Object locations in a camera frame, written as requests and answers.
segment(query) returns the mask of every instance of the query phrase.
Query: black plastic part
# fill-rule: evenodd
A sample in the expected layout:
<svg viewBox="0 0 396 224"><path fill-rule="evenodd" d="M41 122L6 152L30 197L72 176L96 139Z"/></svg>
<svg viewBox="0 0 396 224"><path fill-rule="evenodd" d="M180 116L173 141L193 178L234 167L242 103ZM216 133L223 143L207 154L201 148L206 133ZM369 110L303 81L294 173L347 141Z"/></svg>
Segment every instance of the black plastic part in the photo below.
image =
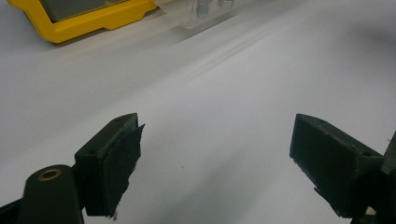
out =
<svg viewBox="0 0 396 224"><path fill-rule="evenodd" d="M137 114L111 120L75 155L74 170L88 216L113 217L140 157Z"/></svg>
<svg viewBox="0 0 396 224"><path fill-rule="evenodd" d="M17 221L18 212L20 210L21 199L13 203L9 203L0 208L0 223L14 224Z"/></svg>
<svg viewBox="0 0 396 224"><path fill-rule="evenodd" d="M17 223L84 223L70 167L50 166L27 179Z"/></svg>
<svg viewBox="0 0 396 224"><path fill-rule="evenodd" d="M362 217L384 158L330 123L298 114L290 156L340 217Z"/></svg>

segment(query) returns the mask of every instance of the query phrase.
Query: yellow plastic housing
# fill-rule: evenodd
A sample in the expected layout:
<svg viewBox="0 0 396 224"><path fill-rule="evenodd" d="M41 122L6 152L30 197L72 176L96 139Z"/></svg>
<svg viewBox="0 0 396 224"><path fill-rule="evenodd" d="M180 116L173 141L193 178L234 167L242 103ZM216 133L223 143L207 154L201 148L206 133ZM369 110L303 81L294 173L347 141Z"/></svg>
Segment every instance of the yellow plastic housing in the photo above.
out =
<svg viewBox="0 0 396 224"><path fill-rule="evenodd" d="M53 22L40 0L8 0L8 2L23 10L37 32L53 43L61 43L102 28L117 29L141 20L147 12L157 7L151 0L127 0L64 21Z"/></svg>

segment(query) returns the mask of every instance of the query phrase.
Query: clear plastic object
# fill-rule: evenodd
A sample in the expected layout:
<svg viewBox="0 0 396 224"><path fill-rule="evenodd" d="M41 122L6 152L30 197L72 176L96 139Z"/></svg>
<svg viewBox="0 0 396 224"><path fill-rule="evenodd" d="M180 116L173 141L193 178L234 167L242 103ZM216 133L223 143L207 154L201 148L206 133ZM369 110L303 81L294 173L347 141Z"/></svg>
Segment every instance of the clear plastic object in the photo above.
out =
<svg viewBox="0 0 396 224"><path fill-rule="evenodd" d="M251 0L154 0L186 28L193 28Z"/></svg>

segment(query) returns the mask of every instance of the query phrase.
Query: white surface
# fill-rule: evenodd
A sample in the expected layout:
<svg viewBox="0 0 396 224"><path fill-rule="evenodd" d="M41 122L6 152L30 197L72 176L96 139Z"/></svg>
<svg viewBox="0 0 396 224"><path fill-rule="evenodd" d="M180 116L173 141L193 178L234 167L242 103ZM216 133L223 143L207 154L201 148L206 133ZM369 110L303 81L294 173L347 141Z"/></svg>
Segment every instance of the white surface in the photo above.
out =
<svg viewBox="0 0 396 224"><path fill-rule="evenodd" d="M201 33L157 10L56 46L0 0L0 204L137 112L143 156L119 223L349 223L289 158L294 116L384 152L396 130L395 21L393 0L258 0Z"/></svg>

